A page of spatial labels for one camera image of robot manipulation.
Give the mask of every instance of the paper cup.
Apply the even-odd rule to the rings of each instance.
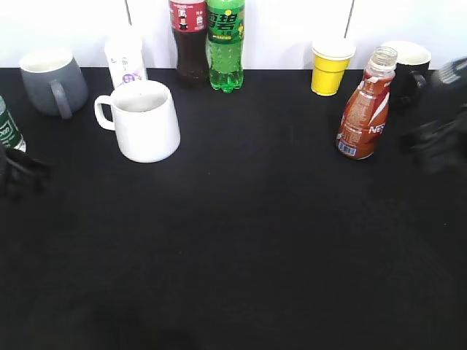
[[[313,42],[313,52],[313,92],[321,96],[335,95],[355,54],[355,45],[347,39],[324,39]]]

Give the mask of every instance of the mug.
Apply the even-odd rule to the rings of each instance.
[[[389,104],[391,108],[406,108],[418,101],[427,82],[431,52],[414,42],[385,42],[385,47],[397,51],[397,68],[391,83]]]
[[[68,50],[31,52],[20,61],[21,76],[31,103],[42,114],[67,120],[88,100],[88,86]]]
[[[102,104],[112,110],[113,122],[105,118]],[[151,80],[135,81],[99,96],[94,103],[99,125],[115,131],[120,151],[138,163],[168,158],[180,145],[174,100],[168,87]]]

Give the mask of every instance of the white wall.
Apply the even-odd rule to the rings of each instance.
[[[0,0],[0,67],[18,66],[30,50],[64,46],[81,66],[107,66],[104,43],[126,23],[124,0]],[[144,38],[148,67],[175,67],[168,0],[128,0]],[[247,0],[244,67],[309,69],[317,36],[343,36],[352,0]],[[363,68],[389,39],[408,39],[433,53],[431,68],[467,55],[467,0],[355,0],[348,37],[358,45],[350,68]]]
[[[177,62],[167,3],[128,0],[132,23],[144,36],[146,64],[151,67],[172,68]],[[352,0],[247,0],[244,67],[311,68],[313,38],[343,36],[351,4]]]
[[[467,0],[356,0],[347,34],[357,45],[351,69],[363,68],[375,47],[409,40],[432,54],[430,68],[467,56]]]
[[[53,46],[72,49],[81,66],[107,66],[108,30],[128,21],[124,0],[0,3],[0,67],[17,67],[28,51]]]

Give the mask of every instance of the sprite bottle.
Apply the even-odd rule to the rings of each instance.
[[[23,135],[21,135],[12,115],[7,109],[7,105],[3,98],[0,96],[0,142],[8,148],[19,149],[23,152],[26,151],[26,143],[24,142]]]
[[[231,93],[243,85],[242,50],[245,0],[207,0],[209,78],[215,90]]]

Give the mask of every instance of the orange bottle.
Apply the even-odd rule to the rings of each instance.
[[[386,124],[389,86],[395,77],[396,60],[394,49],[375,49],[361,83],[345,106],[336,144],[349,158],[360,160],[374,153]]]

